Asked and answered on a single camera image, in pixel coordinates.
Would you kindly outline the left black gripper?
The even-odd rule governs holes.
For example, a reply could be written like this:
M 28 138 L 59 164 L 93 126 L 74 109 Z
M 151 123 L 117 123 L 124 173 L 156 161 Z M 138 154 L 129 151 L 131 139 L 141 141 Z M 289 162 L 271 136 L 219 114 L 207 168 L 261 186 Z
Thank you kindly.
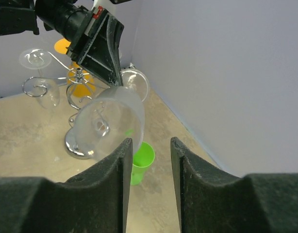
M 122 86 L 119 43 L 124 29 L 108 10 L 91 10 L 74 0 L 37 0 L 35 12 L 46 31 L 55 30 L 70 42 L 66 54 L 109 86 Z

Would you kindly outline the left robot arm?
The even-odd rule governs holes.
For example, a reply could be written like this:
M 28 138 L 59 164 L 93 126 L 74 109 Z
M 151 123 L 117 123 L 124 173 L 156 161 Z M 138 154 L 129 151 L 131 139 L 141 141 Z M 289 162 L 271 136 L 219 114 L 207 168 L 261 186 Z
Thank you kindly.
M 122 86 L 119 44 L 124 25 L 115 17 L 120 0 L 95 0 L 91 9 L 74 0 L 0 0 L 0 36 L 55 30 L 70 42 L 73 62 L 109 86 Z

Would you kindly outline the clear wine glass front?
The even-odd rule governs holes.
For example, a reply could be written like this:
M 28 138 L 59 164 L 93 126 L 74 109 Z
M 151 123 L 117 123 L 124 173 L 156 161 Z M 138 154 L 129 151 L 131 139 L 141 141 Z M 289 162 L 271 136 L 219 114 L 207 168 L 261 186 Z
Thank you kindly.
M 87 158 L 100 161 L 126 138 L 132 139 L 136 153 L 145 128 L 144 101 L 149 96 L 149 81 L 134 68 L 121 71 L 123 86 L 109 87 L 84 106 L 75 118 L 76 146 Z

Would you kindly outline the clear wine glass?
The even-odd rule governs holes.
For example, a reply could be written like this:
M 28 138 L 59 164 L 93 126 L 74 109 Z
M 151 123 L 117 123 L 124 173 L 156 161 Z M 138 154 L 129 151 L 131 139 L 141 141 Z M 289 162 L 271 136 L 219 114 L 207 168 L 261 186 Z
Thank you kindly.
M 54 79 L 46 78 L 42 71 L 51 61 L 52 56 L 43 49 L 28 49 L 19 56 L 19 62 L 23 67 L 37 72 L 23 82 L 22 91 L 45 109 L 53 109 L 60 103 L 58 84 Z
M 123 86 L 109 87 L 84 106 L 75 118 L 76 146 L 87 158 L 100 161 L 126 138 L 132 139 L 136 153 L 145 128 L 144 101 L 149 96 L 149 81 L 134 68 L 121 71 Z

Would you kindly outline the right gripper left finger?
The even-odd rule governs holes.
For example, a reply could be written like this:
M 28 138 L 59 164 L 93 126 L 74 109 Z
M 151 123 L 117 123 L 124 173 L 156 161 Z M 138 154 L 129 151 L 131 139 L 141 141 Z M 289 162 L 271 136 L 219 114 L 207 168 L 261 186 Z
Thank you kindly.
M 0 177 L 0 233 L 123 233 L 133 141 L 66 182 Z

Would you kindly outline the orange plastic wine glass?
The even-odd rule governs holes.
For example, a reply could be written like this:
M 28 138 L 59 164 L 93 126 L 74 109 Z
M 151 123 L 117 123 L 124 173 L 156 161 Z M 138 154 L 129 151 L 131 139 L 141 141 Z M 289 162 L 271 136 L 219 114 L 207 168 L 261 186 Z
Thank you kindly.
M 69 45 L 70 42 L 62 38 L 55 43 L 54 49 L 59 54 L 66 54 Z M 67 72 L 67 83 L 72 84 L 70 91 L 73 96 L 78 98 L 90 96 L 96 91 L 96 87 L 94 86 L 95 81 L 86 70 L 83 70 L 83 75 L 76 75 L 77 70 L 80 68 L 77 63 L 72 61 L 71 65 L 68 67 L 69 71 Z

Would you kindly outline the green plastic wine glass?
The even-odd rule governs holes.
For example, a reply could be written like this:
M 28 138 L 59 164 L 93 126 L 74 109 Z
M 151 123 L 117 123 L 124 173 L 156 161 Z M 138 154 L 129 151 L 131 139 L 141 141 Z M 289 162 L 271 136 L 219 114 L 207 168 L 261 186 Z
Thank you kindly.
M 138 151 L 133 155 L 131 185 L 138 185 L 142 182 L 145 172 L 155 160 L 153 147 L 142 141 Z

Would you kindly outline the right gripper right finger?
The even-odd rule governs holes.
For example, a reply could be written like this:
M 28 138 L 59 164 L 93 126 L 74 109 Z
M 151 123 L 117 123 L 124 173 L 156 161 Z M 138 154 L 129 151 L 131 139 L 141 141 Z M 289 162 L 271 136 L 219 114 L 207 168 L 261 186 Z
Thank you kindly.
M 233 176 L 170 141 L 182 233 L 298 233 L 298 173 Z

